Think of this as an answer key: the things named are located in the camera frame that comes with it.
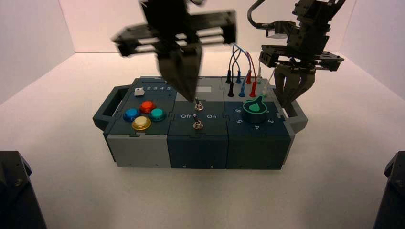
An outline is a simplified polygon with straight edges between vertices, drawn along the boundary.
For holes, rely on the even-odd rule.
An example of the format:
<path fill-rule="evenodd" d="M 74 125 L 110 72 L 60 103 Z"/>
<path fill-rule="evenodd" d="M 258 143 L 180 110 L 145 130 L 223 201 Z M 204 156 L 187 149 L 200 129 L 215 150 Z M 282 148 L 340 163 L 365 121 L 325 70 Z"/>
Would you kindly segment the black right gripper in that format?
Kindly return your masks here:
<path fill-rule="evenodd" d="M 304 94 L 315 82 L 315 73 L 299 74 L 290 67 L 335 72 L 344 60 L 330 51 L 324 51 L 329 36 L 323 27 L 296 26 L 291 21 L 276 21 L 268 25 L 266 32 L 287 36 L 285 46 L 262 45 L 259 57 L 265 66 L 276 67 L 276 96 L 283 108 Z"/>

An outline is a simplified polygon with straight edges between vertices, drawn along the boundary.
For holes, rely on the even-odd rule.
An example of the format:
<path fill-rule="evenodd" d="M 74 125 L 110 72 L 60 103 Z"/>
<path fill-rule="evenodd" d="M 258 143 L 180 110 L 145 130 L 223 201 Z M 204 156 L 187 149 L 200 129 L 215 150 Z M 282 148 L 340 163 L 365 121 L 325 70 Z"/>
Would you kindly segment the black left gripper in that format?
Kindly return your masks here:
<path fill-rule="evenodd" d="M 139 3 L 146 23 L 124 27 L 112 37 L 112 42 L 123 57 L 158 53 L 158 69 L 163 79 L 192 102 L 202 46 L 235 43 L 236 12 L 190 14 L 186 0 L 141 0 Z"/>

